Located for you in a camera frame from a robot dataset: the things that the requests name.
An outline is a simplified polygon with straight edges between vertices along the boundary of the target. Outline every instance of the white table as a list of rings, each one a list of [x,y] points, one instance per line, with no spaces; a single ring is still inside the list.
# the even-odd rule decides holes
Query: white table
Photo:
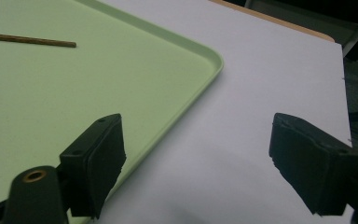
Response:
[[[207,0],[104,0],[216,49],[225,68],[96,223],[350,223],[312,215],[269,157],[276,112],[350,145],[341,46]]]

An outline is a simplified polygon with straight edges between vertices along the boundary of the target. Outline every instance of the wooden table edge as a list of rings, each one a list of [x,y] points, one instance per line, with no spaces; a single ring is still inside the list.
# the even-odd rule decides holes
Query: wooden table edge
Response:
[[[246,14],[255,16],[257,18],[260,18],[260,19],[263,19],[263,20],[266,20],[266,21],[274,22],[276,24],[279,24],[279,25],[282,25],[282,26],[297,30],[299,32],[302,32],[302,33],[305,33],[305,34],[308,34],[308,35],[317,36],[317,37],[320,37],[321,39],[324,39],[324,40],[327,40],[327,41],[330,41],[330,42],[335,42],[335,40],[329,35],[325,35],[325,34],[313,31],[311,29],[308,29],[308,28],[293,24],[293,23],[288,22],[288,21],[282,21],[282,20],[276,19],[274,17],[265,15],[263,13],[253,11],[253,10],[251,10],[249,8],[246,8],[246,7],[240,7],[240,6],[237,6],[235,4],[225,2],[223,0],[210,0],[210,1],[214,2],[214,3],[217,3],[217,4],[219,4],[221,6],[224,6],[224,7],[230,7],[232,9],[244,12]]]

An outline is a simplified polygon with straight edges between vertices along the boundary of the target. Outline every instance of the light green surface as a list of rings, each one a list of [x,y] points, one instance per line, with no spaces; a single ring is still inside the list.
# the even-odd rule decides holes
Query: light green surface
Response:
[[[121,113],[128,159],[117,186],[220,72],[214,51],[90,1],[0,0],[0,201],[26,169],[59,164],[91,123]]]

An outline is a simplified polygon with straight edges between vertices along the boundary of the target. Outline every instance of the green tray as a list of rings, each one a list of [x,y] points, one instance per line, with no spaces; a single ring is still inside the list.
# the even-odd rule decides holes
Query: green tray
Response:
[[[0,201],[11,180],[59,164],[91,123],[123,117],[127,161],[115,189],[213,81],[213,50],[96,1],[0,0],[0,34],[76,49],[0,42]]]

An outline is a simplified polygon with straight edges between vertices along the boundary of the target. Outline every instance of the wooden stick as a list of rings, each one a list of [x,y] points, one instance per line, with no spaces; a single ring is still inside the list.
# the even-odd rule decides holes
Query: wooden stick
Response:
[[[0,35],[0,41],[37,44],[37,45],[50,45],[50,46],[59,46],[59,47],[67,47],[67,48],[76,47],[75,42],[39,39],[39,38],[31,38],[31,37],[15,36],[15,35]]]

